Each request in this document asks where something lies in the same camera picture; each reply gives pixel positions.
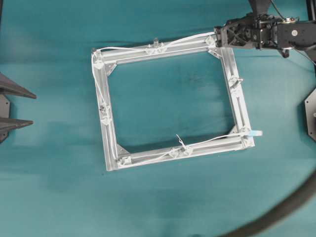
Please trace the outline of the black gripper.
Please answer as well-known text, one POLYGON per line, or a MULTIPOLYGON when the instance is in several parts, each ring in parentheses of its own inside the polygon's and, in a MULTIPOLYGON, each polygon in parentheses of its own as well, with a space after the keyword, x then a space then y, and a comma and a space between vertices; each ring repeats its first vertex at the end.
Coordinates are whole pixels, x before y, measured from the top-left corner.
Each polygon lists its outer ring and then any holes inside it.
POLYGON ((242 18, 230 19, 224 26, 214 28, 217 47, 245 49, 277 49, 279 18, 249 13, 242 18))

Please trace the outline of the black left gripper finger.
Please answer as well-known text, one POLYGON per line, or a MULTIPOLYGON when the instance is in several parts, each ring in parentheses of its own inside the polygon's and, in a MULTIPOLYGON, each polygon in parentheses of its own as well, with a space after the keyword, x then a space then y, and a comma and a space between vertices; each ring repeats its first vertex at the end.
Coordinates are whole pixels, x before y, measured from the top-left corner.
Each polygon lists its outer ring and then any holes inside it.
POLYGON ((24 87, 21 87, 2 73, 0 74, 0 93, 3 95, 15 95, 32 99, 37 98, 35 94, 28 91, 24 87))

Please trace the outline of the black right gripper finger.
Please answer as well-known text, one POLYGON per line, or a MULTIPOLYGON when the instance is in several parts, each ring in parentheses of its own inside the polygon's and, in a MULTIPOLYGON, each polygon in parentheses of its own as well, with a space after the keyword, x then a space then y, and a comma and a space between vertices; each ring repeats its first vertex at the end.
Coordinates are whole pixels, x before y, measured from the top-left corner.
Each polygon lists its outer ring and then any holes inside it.
POLYGON ((32 125, 34 122, 31 120, 21 120, 13 118, 0 118, 0 130, 11 131, 32 125))

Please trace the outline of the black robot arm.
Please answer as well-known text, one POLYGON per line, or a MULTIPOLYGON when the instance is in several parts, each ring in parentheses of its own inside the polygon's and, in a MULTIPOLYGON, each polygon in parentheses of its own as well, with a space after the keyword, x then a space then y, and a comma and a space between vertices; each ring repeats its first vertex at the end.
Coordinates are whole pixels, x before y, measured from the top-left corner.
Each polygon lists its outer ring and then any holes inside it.
POLYGON ((316 22, 301 21, 269 15, 265 10, 255 10, 242 18, 230 19, 213 32, 201 33, 170 42, 154 41, 140 47, 105 47, 92 53, 99 61, 105 59, 109 70, 120 63, 130 63, 198 51, 209 51, 219 56, 220 49, 271 49, 282 57, 289 50, 303 51, 312 62, 316 60, 316 22))

